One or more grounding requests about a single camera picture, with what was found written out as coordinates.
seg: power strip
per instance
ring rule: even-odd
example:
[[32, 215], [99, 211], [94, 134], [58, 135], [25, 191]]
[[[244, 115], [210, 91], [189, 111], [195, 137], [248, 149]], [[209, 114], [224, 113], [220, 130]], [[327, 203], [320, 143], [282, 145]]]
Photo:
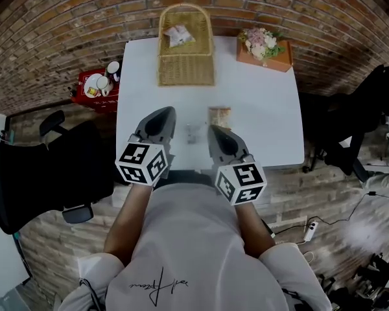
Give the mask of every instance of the power strip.
[[309, 228], [305, 232], [304, 241], [306, 241], [306, 242], [311, 241], [312, 236], [316, 232], [317, 226], [318, 226], [317, 221], [312, 221], [311, 224], [309, 224]]

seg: forearm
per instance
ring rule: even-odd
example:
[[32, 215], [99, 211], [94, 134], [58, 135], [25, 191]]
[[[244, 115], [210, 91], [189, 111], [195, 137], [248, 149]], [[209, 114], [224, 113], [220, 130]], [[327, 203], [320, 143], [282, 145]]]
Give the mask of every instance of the forearm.
[[133, 185], [105, 240], [104, 252], [121, 260], [124, 266], [131, 261], [132, 253], [143, 228], [145, 210], [152, 187]]
[[275, 246], [274, 239], [262, 223], [253, 203], [237, 205], [235, 210], [247, 255], [258, 258], [266, 250]]

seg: chair armrest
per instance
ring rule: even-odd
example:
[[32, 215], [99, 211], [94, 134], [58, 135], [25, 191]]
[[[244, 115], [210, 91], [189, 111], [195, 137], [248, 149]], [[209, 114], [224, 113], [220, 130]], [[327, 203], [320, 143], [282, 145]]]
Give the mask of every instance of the chair armrest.
[[51, 130], [55, 130], [57, 132], [62, 131], [59, 127], [61, 123], [65, 121], [65, 114], [63, 111], [56, 111], [50, 114], [39, 126], [40, 137], [43, 137]]

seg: small package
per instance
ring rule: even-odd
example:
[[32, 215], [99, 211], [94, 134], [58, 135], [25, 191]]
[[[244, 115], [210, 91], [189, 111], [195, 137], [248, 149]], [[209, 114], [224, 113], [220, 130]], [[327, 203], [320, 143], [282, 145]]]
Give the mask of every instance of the small package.
[[170, 37], [170, 47], [180, 46], [185, 43], [196, 41], [193, 36], [187, 31], [186, 27], [177, 24], [164, 31], [164, 34]]

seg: black cable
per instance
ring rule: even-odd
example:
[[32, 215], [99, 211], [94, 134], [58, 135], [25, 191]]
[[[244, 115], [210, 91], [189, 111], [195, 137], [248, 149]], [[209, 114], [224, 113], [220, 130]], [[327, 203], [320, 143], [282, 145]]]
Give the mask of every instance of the black cable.
[[307, 220], [307, 223], [305, 225], [293, 225], [292, 227], [289, 227], [289, 228], [286, 228], [282, 231], [279, 231], [278, 233], [275, 233], [275, 235], [278, 235], [278, 234], [281, 234], [283, 233], [284, 231], [288, 231], [289, 229], [292, 229], [292, 228], [299, 228], [299, 227], [307, 227], [308, 226], [308, 223], [311, 221], [311, 219], [314, 219], [314, 218], [318, 218], [321, 222], [327, 224], [327, 225], [334, 225], [336, 224], [337, 222], [341, 222], [341, 221], [349, 221], [351, 216], [354, 214], [354, 212], [356, 211], [357, 207], [360, 205], [360, 203], [363, 201], [364, 197], [365, 196], [380, 196], [380, 197], [385, 197], [385, 198], [389, 198], [388, 196], [383, 196], [381, 194], [377, 194], [375, 191], [369, 191], [367, 194], [364, 194], [363, 197], [359, 200], [359, 202], [357, 203], [357, 205], [355, 206], [355, 208], [352, 210], [351, 214], [349, 215], [349, 217], [347, 219], [339, 219], [339, 220], [336, 220], [334, 222], [327, 222], [323, 219], [321, 219], [319, 216], [312, 216], [311, 218], [309, 218]]

